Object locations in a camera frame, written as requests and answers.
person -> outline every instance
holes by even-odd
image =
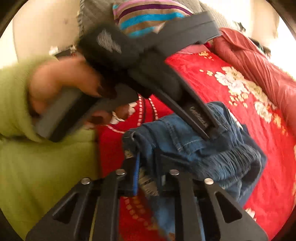
[[[39,57],[0,70],[0,209],[22,239],[80,179],[100,177],[93,130],[52,143],[38,136],[33,124],[63,87],[114,95],[102,80],[82,56]],[[114,111],[128,117],[128,106]],[[89,123],[107,124],[111,118],[97,111]]]

green sweater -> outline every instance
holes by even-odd
[[[23,239],[81,178],[99,177],[93,131],[80,130],[60,143],[34,132],[27,82],[51,58],[0,69],[0,208]]]

green sleeve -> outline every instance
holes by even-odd
[[[52,56],[36,57],[0,70],[0,134],[5,137],[26,136],[39,142],[34,132],[27,102],[31,75]]]

dark fabric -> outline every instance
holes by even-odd
[[[180,157],[176,163],[187,166],[198,180],[212,178],[243,206],[261,176],[266,157],[247,130],[237,126],[223,103],[211,102],[207,106],[220,123],[208,141],[172,114],[126,132],[123,147],[134,154],[140,151],[142,165],[153,179],[154,149],[174,154]],[[174,200],[159,196],[149,200],[159,226],[174,232]]]
[[[0,240],[1,241],[22,241],[20,236],[13,230],[0,209]]]

clothing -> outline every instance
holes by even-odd
[[[296,81],[279,67],[270,63],[263,53],[243,34],[221,28],[222,36],[214,38],[216,54],[257,84],[283,113],[287,125],[296,136]]]
[[[203,140],[172,114],[126,132],[123,148],[134,155],[140,152],[142,165],[153,179],[155,149],[174,154],[176,165],[186,167],[198,180],[212,178],[243,206],[262,174],[266,156],[222,102],[207,106],[220,123],[210,140]],[[153,196],[150,203],[158,225],[167,233],[174,232],[174,199]]]
[[[81,178],[99,177],[93,131],[78,131],[60,143],[34,132],[27,84],[34,70],[52,59],[0,69],[0,209],[23,239]]]

